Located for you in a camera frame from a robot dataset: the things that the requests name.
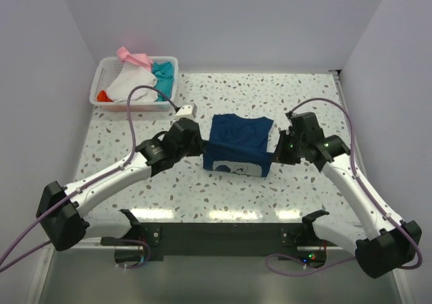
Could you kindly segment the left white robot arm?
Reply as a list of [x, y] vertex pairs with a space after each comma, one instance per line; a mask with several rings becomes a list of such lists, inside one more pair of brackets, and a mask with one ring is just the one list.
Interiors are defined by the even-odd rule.
[[197, 122], [182, 118], [167, 132], [134, 147], [130, 156], [83, 179], [43, 189], [36, 217], [57, 251], [65, 251], [85, 238], [136, 236], [139, 221], [121, 209], [113, 218], [90, 220], [87, 215], [118, 192], [171, 169], [184, 157], [202, 155], [205, 142]]

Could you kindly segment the blue mickey t-shirt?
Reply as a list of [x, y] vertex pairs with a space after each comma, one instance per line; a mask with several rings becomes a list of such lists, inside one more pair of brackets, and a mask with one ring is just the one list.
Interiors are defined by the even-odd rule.
[[267, 151], [273, 120], [241, 118], [234, 113], [213, 116], [203, 168], [265, 178], [272, 154]]

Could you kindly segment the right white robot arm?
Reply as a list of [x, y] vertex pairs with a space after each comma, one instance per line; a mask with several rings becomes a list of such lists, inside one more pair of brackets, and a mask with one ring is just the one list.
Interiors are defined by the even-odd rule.
[[296, 238], [325, 240], [343, 248], [372, 278], [419, 258], [421, 227], [404, 220], [381, 198], [346, 143], [337, 135], [325, 136], [313, 112], [286, 116], [290, 126], [279, 133], [274, 162], [295, 165], [305, 159], [313, 164], [339, 190], [361, 224], [352, 226], [320, 209], [302, 218]]

